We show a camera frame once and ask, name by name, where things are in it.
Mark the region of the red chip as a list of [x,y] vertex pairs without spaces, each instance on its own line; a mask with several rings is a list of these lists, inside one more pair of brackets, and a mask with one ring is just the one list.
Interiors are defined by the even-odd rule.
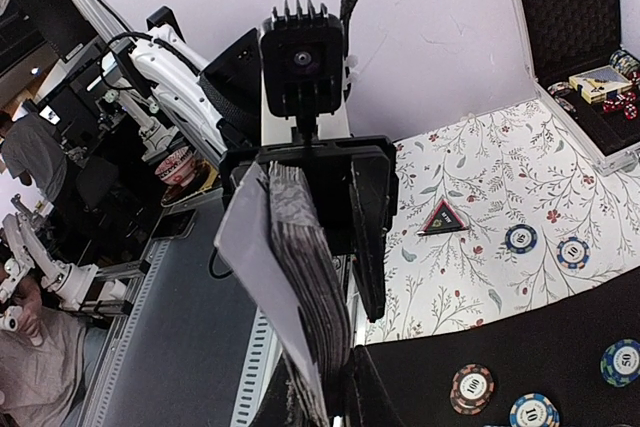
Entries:
[[495,390],[490,370],[481,364],[466,364],[452,379],[450,403],[460,415],[477,415],[487,407]]

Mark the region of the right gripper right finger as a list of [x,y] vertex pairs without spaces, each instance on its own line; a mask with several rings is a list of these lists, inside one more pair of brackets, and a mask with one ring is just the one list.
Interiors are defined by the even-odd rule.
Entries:
[[404,426],[364,346],[358,345],[351,350],[341,381],[345,426]]

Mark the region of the blue card deck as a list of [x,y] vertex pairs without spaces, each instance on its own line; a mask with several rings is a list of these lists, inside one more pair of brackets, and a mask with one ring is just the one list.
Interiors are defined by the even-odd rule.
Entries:
[[214,245],[275,331],[302,412],[314,426],[330,425],[352,328],[302,169],[252,163]]

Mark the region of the white poker chip stack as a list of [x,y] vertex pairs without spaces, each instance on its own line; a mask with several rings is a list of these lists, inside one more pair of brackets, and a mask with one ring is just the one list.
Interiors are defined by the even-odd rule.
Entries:
[[567,269],[583,269],[590,256],[588,243],[575,236],[560,241],[556,247],[557,262]]

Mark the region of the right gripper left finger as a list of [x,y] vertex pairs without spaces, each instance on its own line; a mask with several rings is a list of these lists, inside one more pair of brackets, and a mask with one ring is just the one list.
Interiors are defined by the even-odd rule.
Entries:
[[251,427],[307,427],[309,420],[303,413],[294,383],[286,367],[277,367]]

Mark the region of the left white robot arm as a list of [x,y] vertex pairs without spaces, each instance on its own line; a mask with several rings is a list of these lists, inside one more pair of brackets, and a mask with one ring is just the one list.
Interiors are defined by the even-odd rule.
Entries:
[[353,255],[370,321],[386,307],[386,236],[397,212],[396,148],[349,127],[349,27],[358,0],[337,14],[310,0],[274,8],[218,58],[183,40],[169,8],[144,32],[107,44],[123,78],[211,162],[231,199],[252,165],[300,168],[335,255]]

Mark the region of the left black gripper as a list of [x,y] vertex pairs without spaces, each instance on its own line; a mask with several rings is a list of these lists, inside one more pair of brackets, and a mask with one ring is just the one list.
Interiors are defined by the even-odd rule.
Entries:
[[348,125],[349,27],[357,2],[340,0],[338,14],[311,0],[273,9],[257,35],[260,143],[228,151],[220,174],[230,199],[251,163],[301,168],[332,251],[354,253],[356,286],[374,323],[385,312],[383,255],[398,179],[391,141],[355,137]]

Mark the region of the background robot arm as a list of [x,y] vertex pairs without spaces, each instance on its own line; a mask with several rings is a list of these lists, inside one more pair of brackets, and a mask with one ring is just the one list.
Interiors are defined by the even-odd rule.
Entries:
[[240,281],[218,272],[223,216],[220,199],[176,212],[183,234],[106,269],[53,260],[25,216],[7,216],[2,300],[39,268],[60,306],[32,334],[2,325],[2,410],[22,426],[257,426],[274,402],[282,424],[275,332]]

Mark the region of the green poker chip stack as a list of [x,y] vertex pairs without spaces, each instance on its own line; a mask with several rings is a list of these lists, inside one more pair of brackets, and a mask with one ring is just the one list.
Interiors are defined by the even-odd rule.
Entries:
[[536,230],[526,224],[510,227],[505,234],[505,246],[514,254],[525,254],[534,249],[538,241]]

